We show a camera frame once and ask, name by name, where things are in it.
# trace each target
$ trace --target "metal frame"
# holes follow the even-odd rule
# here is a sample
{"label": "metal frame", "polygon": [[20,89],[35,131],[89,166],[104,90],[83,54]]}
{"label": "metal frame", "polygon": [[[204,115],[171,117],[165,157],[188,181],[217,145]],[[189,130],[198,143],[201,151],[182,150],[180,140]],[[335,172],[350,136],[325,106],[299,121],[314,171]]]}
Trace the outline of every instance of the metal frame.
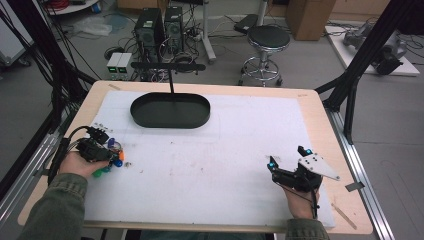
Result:
{"label": "metal frame", "polygon": [[394,240],[395,237],[393,236],[389,223],[381,209],[377,196],[374,193],[371,182],[368,179],[367,173],[365,172],[364,166],[359,158],[358,152],[356,151],[355,146],[349,143],[349,140],[343,133],[343,117],[340,113],[331,112],[330,110],[327,110],[327,115],[333,125],[334,132],[336,133],[340,147],[342,147],[343,153],[345,154],[346,161],[354,180],[356,182],[361,182],[364,185],[364,188],[360,189],[359,193],[368,211],[368,215],[373,222],[376,234],[379,239]]}
{"label": "metal frame", "polygon": [[6,196],[0,202],[0,229],[6,223],[31,182],[37,177],[37,173],[43,167],[44,162],[54,153],[55,147],[60,139],[61,136],[58,130],[44,137],[43,141],[29,160],[29,163],[22,170]]}

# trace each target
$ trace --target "black stool seat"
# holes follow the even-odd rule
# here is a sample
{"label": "black stool seat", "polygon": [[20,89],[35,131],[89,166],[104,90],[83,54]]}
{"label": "black stool seat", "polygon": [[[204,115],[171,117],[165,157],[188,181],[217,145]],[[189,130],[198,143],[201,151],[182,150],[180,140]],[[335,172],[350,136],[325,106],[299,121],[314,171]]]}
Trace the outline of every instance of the black stool seat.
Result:
{"label": "black stool seat", "polygon": [[289,34],[275,26],[253,27],[247,33],[249,41],[259,48],[281,51],[290,43]]}

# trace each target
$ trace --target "aluminum rail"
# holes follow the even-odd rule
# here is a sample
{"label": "aluminum rail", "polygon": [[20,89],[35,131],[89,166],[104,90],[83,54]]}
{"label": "aluminum rail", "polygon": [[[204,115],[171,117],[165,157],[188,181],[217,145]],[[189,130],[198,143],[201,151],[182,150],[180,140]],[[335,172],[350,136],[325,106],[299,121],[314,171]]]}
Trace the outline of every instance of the aluminum rail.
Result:
{"label": "aluminum rail", "polygon": [[374,193],[371,182],[368,179],[367,173],[365,172],[364,166],[359,158],[358,152],[354,145],[349,144],[348,139],[343,133],[343,117],[340,112],[331,112],[330,110],[326,111],[328,118],[333,125],[334,132],[336,133],[340,146],[345,154],[346,161],[352,172],[354,180],[356,182],[361,182],[364,185],[364,187],[359,190],[359,193],[368,211],[368,215],[372,220],[376,234],[381,240],[394,240],[395,237],[393,236],[389,223],[381,209],[377,196]]}

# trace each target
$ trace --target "stool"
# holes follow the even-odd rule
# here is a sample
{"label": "stool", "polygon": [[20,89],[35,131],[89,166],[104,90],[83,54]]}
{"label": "stool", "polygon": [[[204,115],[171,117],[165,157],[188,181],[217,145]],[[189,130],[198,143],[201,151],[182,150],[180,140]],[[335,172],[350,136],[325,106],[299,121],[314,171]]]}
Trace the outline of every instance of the stool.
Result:
{"label": "stool", "polygon": [[275,26],[257,26],[249,29],[247,33],[250,45],[260,50],[259,57],[247,59],[241,69],[239,86],[243,85],[245,76],[260,80],[265,87],[265,82],[277,79],[277,85],[281,86],[283,79],[277,64],[269,57],[274,52],[283,51],[290,43],[289,34]]}

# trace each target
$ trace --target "computer tower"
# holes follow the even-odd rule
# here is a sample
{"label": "computer tower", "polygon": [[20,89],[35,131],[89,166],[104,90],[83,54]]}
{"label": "computer tower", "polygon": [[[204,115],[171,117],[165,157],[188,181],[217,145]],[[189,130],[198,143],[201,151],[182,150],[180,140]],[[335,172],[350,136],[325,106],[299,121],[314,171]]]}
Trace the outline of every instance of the computer tower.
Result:
{"label": "computer tower", "polygon": [[182,7],[168,7],[165,12],[165,32],[169,53],[184,52]]}
{"label": "computer tower", "polygon": [[143,61],[162,62],[165,31],[159,8],[143,8],[134,27],[135,37]]}

